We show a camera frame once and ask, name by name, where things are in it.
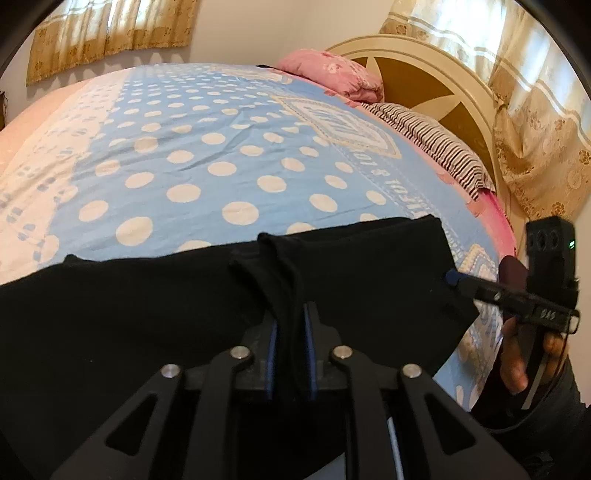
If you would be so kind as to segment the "pink floral pillow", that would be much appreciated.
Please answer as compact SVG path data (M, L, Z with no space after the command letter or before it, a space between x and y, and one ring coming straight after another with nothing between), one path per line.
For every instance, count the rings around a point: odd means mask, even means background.
M379 76L355 61L327 51L297 50L280 59L276 68L356 102L378 103L385 97Z

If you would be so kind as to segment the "black pants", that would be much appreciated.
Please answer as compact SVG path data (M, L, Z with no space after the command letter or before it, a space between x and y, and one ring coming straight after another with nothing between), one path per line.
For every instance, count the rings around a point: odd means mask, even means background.
M159 258L60 263L1 288L1 475L48 478L162 366L197 367L276 324L273 392L235 405L228 468L303 479L345 450L311 392L304 307L375 363L435 374L478 317L446 280L438 218L383 219Z

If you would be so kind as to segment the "beige window curtain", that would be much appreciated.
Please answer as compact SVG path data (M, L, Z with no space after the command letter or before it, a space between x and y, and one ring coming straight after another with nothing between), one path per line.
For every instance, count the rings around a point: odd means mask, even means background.
M197 0L66 1L34 31L28 86L123 51L189 45Z

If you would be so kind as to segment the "striped pillow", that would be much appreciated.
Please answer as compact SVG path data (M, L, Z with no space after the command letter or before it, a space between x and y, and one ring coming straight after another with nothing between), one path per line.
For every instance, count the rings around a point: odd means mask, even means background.
M478 155L437 120L396 103L363 103L443 167L474 199L496 186Z

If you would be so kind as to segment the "cream wooden headboard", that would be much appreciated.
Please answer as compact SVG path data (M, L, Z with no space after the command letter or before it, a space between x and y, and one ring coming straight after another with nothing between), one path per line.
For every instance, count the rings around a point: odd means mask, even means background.
M356 37L329 47L381 77L385 100L427 115L463 140L495 182L516 235L527 218L503 180L494 139L495 101L489 87L449 53L402 35Z

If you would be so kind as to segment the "beige side curtain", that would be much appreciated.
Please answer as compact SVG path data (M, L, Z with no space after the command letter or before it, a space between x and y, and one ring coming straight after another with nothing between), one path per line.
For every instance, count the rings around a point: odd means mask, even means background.
M515 1L396 1L381 31L447 52L493 92L500 171L530 219L579 216L590 198L590 98L534 17Z

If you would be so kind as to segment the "pink blue dotted bedspread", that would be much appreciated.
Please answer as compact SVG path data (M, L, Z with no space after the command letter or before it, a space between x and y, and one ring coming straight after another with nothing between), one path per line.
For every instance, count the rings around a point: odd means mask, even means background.
M1 280L403 217L438 217L464 272L513 248L412 141L322 86L259 67L135 67L55 91L1 135Z

